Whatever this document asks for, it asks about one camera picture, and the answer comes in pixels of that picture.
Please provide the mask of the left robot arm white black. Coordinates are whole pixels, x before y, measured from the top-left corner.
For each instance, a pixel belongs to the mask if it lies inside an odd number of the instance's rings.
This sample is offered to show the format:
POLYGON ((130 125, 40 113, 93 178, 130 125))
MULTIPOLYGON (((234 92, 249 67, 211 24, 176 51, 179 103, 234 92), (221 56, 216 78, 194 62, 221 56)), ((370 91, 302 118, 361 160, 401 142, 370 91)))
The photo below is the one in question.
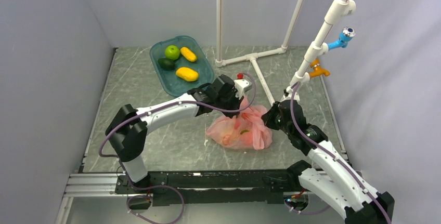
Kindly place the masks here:
POLYGON ((241 105, 253 82, 240 78, 233 80, 222 74, 213 82, 188 90, 181 96, 150 107, 135 109, 122 106, 105 131, 116 157, 129 180, 129 186, 142 193, 150 186, 150 175, 141 154, 152 132, 165 125, 214 110, 232 118, 245 109, 241 105))

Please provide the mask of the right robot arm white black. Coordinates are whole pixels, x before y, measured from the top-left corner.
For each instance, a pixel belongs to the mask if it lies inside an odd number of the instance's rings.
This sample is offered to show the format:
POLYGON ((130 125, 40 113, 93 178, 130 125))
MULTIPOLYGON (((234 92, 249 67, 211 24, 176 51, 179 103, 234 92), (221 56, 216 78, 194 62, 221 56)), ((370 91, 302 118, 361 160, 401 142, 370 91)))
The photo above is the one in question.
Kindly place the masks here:
POLYGON ((345 223, 391 223, 394 198, 367 183, 345 161, 316 125, 307 123, 295 100, 274 102, 262 116, 266 127, 283 131, 290 143, 323 170, 323 176, 310 163, 300 160, 287 169, 287 185, 304 188, 333 208, 345 223))

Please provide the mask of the pink plastic bag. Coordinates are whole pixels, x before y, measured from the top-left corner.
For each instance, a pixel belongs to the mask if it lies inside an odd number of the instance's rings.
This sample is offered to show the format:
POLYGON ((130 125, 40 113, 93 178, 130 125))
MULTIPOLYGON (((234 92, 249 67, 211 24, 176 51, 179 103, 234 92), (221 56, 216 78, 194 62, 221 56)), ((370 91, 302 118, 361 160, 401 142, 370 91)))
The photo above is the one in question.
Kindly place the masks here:
POLYGON ((218 117, 205 133, 225 148, 266 149, 273 142, 271 129, 261 119, 266 112, 267 108, 263 105, 251 105, 232 118, 218 117))

